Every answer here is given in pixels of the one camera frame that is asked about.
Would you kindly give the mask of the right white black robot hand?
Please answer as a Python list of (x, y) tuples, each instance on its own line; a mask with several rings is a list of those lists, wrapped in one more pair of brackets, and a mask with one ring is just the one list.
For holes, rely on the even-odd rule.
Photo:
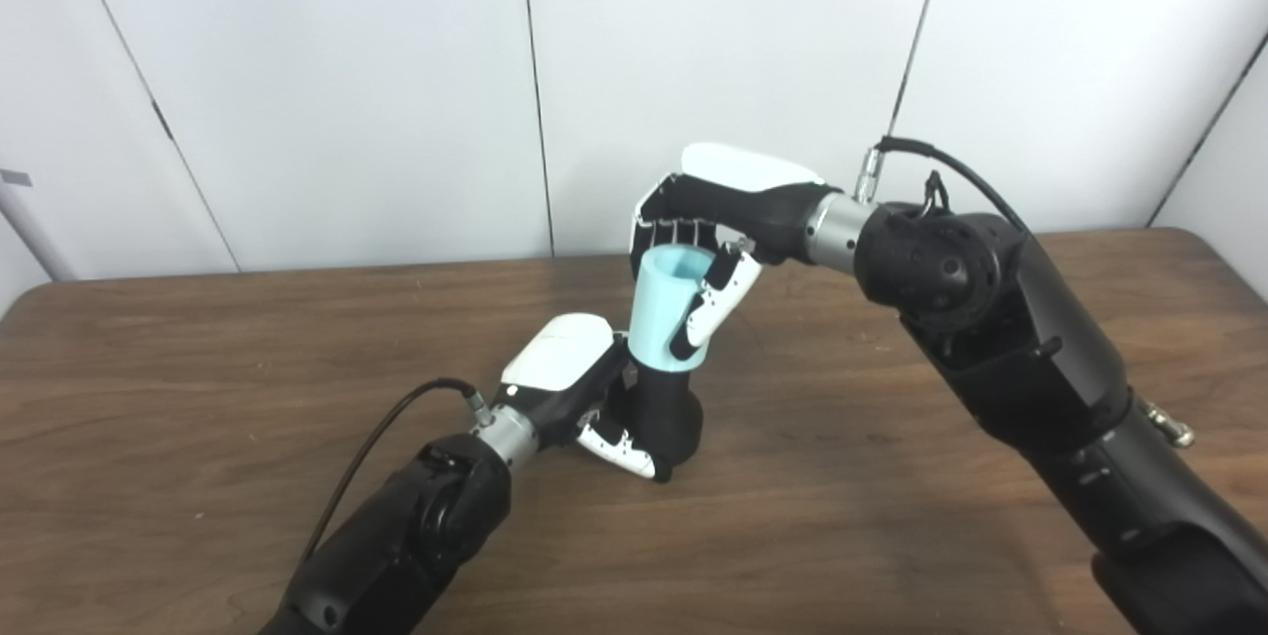
[(683, 148), (671, 171), (634, 207), (631, 273), (662, 245), (711, 253), (683, 318), (670, 337), (670, 354), (687, 361), (752, 290), (766, 265), (809, 261), (806, 237), (818, 207), (837, 188), (805, 166), (742, 151), (730, 144)]

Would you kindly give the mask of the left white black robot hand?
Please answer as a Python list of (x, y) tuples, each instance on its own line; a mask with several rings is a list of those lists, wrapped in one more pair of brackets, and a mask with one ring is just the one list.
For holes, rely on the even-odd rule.
[(503, 368), (489, 417), (473, 435), (510, 471), (543, 450), (579, 445), (634, 477), (663, 482), (672, 468), (635, 436), (626, 336), (602, 316), (554, 316)]

